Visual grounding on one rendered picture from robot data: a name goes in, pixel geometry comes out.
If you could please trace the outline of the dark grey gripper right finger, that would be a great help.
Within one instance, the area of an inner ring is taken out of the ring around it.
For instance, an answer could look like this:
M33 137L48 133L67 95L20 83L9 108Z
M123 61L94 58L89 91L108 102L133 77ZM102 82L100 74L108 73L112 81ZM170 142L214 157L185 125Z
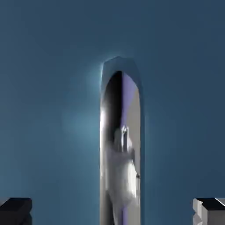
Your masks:
M194 198L192 225L225 225L225 198Z

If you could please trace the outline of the blue painted drawer front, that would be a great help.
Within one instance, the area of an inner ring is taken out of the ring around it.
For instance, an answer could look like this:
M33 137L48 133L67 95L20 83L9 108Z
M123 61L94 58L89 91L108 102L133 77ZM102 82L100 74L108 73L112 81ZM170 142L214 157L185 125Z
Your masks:
M139 70L144 225L225 198L225 0L0 0L0 199L33 225L99 225L104 61Z

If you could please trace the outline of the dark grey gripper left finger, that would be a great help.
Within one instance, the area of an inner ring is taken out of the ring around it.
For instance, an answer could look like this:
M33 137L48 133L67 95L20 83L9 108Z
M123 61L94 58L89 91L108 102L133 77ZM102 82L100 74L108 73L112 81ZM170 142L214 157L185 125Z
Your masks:
M0 225L32 225L32 199L9 198L0 205Z

